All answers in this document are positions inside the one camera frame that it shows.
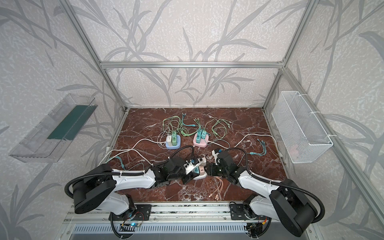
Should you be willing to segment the white power strip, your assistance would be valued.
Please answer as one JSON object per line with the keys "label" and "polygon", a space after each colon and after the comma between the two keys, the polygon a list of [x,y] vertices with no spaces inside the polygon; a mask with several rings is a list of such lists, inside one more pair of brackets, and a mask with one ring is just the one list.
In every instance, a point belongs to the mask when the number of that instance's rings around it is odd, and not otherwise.
{"label": "white power strip", "polygon": [[205,177],[207,177],[208,174],[206,173],[204,166],[199,166],[196,168],[199,168],[200,173],[198,174],[198,176],[194,177],[193,180],[197,181],[197,180],[201,180],[201,179],[204,179]]}

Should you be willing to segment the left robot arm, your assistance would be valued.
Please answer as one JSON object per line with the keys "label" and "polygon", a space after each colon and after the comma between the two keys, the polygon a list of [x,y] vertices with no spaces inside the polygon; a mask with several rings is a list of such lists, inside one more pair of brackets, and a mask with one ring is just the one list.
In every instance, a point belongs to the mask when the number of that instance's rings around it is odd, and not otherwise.
{"label": "left robot arm", "polygon": [[187,160],[173,156],[165,163],[143,171],[124,171],[112,169],[102,164],[87,174],[69,181],[65,193],[73,199],[76,214],[102,210],[121,215],[135,209],[128,195],[118,192],[128,189],[155,189],[167,186],[171,181],[182,180],[188,183],[198,176],[195,168],[202,162],[191,157]]}

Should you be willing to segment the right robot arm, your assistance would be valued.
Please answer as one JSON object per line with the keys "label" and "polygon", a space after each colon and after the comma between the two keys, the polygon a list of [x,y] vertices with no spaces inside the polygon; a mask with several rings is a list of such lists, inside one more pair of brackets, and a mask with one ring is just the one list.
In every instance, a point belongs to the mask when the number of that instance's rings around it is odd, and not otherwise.
{"label": "right robot arm", "polygon": [[278,220],[296,237],[310,224],[323,219],[326,210],[320,198],[298,187],[294,181],[274,181],[254,174],[249,166],[238,166],[230,150],[215,149],[212,155],[215,162],[206,167],[210,176],[223,177],[233,185],[256,193],[244,202],[249,219],[265,216]]}

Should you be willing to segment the blue power strip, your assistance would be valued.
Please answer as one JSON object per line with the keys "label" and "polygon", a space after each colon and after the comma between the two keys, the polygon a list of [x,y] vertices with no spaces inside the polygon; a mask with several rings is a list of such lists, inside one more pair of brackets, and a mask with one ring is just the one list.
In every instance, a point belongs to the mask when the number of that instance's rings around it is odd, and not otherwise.
{"label": "blue power strip", "polygon": [[168,150],[177,150],[181,147],[181,138],[177,136],[176,144],[173,145],[172,142],[167,142],[166,141],[166,148]]}

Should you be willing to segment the green charger on blue strip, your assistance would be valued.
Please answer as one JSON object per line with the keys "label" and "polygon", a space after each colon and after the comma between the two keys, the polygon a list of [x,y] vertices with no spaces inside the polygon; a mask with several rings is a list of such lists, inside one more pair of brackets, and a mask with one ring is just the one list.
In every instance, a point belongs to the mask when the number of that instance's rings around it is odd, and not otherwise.
{"label": "green charger on blue strip", "polygon": [[176,133],[176,131],[172,132],[172,145],[173,146],[177,145],[177,133]]}

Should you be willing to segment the pink power strip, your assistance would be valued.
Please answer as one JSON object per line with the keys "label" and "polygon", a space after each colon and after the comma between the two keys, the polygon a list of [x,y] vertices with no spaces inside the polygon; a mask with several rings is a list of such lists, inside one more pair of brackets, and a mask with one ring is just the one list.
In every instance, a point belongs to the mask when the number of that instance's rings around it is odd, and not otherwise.
{"label": "pink power strip", "polygon": [[205,148],[209,142],[209,135],[206,135],[205,138],[200,138],[200,142],[197,142],[198,134],[194,135],[193,145],[198,148]]}

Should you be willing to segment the teal charger on pink strip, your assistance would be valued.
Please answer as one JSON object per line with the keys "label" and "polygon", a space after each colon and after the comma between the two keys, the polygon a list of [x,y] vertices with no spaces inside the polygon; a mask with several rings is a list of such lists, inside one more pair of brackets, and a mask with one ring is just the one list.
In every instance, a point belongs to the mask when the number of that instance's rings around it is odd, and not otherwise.
{"label": "teal charger on pink strip", "polygon": [[197,131],[197,139],[205,139],[207,136],[207,131],[204,129],[199,129]]}

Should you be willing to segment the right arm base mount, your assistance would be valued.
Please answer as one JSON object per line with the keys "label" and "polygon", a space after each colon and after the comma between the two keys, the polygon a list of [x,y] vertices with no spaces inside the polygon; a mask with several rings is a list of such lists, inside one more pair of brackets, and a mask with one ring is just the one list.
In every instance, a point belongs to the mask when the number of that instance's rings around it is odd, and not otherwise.
{"label": "right arm base mount", "polygon": [[261,217],[255,215],[251,210],[245,209],[244,204],[238,204],[235,202],[229,203],[231,220],[235,221],[246,221],[246,220],[257,220],[260,221]]}

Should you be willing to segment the aluminium front rail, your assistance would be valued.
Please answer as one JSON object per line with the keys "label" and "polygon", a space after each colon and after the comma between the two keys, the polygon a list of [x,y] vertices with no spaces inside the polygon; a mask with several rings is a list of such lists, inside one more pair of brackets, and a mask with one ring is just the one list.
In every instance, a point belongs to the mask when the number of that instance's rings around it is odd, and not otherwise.
{"label": "aluminium front rail", "polygon": [[[152,205],[149,219],[145,224],[156,223],[230,223],[229,202],[159,202]],[[64,218],[65,224],[108,223],[109,212],[93,210],[85,214],[75,214],[70,208]]]}

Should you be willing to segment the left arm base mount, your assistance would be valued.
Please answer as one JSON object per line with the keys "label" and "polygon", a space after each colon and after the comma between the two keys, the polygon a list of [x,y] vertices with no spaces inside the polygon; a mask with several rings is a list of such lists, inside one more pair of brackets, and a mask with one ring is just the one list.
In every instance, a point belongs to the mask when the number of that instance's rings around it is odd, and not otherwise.
{"label": "left arm base mount", "polygon": [[128,210],[121,215],[112,215],[109,217],[109,220],[113,221],[148,221],[150,219],[152,210],[152,205],[150,204],[141,204],[136,205],[135,210]]}

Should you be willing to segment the clear plastic wall tray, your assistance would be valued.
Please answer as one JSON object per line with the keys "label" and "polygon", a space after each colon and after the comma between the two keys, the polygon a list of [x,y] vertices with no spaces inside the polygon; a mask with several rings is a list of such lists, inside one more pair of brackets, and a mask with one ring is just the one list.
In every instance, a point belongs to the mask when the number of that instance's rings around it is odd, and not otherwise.
{"label": "clear plastic wall tray", "polygon": [[58,162],[97,107],[94,97],[68,94],[9,155],[24,163]]}

